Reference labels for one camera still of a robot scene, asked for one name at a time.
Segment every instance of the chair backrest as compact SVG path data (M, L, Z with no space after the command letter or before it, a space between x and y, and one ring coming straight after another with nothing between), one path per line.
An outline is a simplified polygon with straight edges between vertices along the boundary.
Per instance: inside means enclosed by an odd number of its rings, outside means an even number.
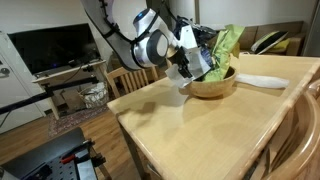
M262 151L250 179L297 178L318 153L319 137L319 106L305 92Z
M123 67L120 67L116 70L111 71L110 73L106 74L107 81L111 86L111 89L116 98L120 97L119 90L116 86L115 79L118 80L123 85L125 93L131 93L141 87L149 85L150 81L157 81L159 79L158 73L155 67L150 68L153 79L148 79L146 71L144 69L138 71L127 71Z

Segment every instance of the green pillow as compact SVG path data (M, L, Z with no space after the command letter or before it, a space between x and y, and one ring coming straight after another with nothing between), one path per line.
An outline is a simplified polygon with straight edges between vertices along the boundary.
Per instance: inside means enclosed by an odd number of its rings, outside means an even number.
M271 32L262 38L260 38L256 43L254 43L251 47L251 50L255 54L262 54L266 52L268 49L272 48L275 46L277 43L282 41L288 32L285 31L274 31Z
M290 43L290 39L288 38L286 40L283 40L283 41L277 43L275 46L270 48L267 52L270 52L270 53L283 53L283 52L286 52L289 43Z

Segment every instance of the wall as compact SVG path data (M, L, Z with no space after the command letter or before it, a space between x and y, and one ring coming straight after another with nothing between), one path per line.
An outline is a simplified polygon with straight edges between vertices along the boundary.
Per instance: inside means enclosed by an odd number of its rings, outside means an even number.
M303 20L310 25L316 0L199 0L200 23L213 29Z
M175 16L179 15L188 19L196 20L195 2L197 0L170 0L170 9Z
M162 2L159 0L146 0L148 8L153 9L154 11L157 11L159 7L162 5ZM172 18L169 15L168 11L165 10L165 7L162 6L162 9L160 11L160 17L161 19L167 24L169 29L172 29Z
M137 34L132 24L134 18L146 8L146 0L114 0L113 18L129 39L134 39Z

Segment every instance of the tv screen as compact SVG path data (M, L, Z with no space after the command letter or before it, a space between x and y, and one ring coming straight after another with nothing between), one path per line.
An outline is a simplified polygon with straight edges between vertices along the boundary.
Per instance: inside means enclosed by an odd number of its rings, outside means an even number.
M8 34L30 72L38 74L69 65L98 48L88 24Z

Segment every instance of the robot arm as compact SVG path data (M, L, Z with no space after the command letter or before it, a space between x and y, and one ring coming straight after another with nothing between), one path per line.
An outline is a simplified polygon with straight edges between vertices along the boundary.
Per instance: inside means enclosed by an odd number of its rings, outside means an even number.
M125 69L134 71L159 65L168 58L173 64L178 64L183 77L192 76L182 46L159 13L152 9L139 13L133 21L138 37L129 40L120 32L112 17L114 0L81 1L88 17L118 55Z

